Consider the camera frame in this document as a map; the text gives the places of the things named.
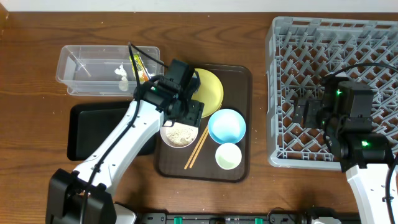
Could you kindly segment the yellow green snack wrapper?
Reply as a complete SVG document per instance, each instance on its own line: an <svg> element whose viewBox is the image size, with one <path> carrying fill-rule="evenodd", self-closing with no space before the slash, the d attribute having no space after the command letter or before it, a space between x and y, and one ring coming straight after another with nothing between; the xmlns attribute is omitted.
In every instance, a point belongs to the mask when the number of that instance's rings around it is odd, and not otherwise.
<svg viewBox="0 0 398 224"><path fill-rule="evenodd" d="M133 74L135 74L135 72L137 72L138 76L139 76L139 81L141 83L144 83L150 79L149 73L148 73L146 67L144 66L141 56L139 54L133 54L133 56L134 56L134 58L129 56L131 65L134 66L133 61L135 61L135 63L136 63L136 69L132 68Z"/></svg>

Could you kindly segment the pile of rice grains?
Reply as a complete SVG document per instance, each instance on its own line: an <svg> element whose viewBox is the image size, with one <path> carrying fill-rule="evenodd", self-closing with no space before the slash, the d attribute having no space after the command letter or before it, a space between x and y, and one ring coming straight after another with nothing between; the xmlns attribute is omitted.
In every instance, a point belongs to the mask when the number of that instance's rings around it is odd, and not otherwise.
<svg viewBox="0 0 398 224"><path fill-rule="evenodd" d="M166 130L166 137L173 146L183 147L195 138L195 131L190 128L172 128Z"/></svg>

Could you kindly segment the white pink bowl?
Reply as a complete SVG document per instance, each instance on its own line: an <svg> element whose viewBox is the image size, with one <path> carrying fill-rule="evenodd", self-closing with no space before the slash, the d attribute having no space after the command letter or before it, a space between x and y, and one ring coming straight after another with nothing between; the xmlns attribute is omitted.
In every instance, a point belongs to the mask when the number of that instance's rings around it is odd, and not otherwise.
<svg viewBox="0 0 398 224"><path fill-rule="evenodd" d="M198 128L178 122L166 121L160 129L160 136L166 145L184 148L197 138Z"/></svg>

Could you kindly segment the light blue bowl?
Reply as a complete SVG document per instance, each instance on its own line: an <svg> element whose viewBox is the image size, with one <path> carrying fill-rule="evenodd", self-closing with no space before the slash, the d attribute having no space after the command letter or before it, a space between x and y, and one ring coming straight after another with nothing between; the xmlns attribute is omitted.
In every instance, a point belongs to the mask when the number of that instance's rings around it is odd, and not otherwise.
<svg viewBox="0 0 398 224"><path fill-rule="evenodd" d="M218 144L236 144L246 134L246 122L237 111L221 109L210 116L208 131L212 140Z"/></svg>

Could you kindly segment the small pale green cup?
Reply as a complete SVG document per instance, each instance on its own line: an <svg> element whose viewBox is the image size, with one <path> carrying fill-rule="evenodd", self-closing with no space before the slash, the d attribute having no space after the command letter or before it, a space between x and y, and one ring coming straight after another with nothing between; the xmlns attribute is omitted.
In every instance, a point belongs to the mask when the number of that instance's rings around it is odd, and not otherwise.
<svg viewBox="0 0 398 224"><path fill-rule="evenodd" d="M215 160L223 170L232 170L240 165L242 161L242 152L237 145L225 143L220 145L216 150Z"/></svg>

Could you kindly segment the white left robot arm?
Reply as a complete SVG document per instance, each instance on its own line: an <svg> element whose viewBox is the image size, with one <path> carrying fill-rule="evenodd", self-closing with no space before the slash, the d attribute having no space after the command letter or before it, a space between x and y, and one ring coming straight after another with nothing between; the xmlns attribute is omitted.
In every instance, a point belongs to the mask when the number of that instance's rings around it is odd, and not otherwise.
<svg viewBox="0 0 398 224"><path fill-rule="evenodd" d="M194 67L173 60L134 90L126 114L97 150L72 172L51 177L46 223L135 223L137 215L114 203L125 171L166 121L199 127L204 104L192 96L200 87Z"/></svg>

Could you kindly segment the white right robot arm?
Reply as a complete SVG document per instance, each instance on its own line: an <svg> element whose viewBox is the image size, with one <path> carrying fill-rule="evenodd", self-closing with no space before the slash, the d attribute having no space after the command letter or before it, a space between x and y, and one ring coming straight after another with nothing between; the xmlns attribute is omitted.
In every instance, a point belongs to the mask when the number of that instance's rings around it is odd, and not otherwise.
<svg viewBox="0 0 398 224"><path fill-rule="evenodd" d="M353 191L361 223L397 223L397 156L373 131L371 87L346 77L326 78L321 99L299 98L294 123L320 129Z"/></svg>

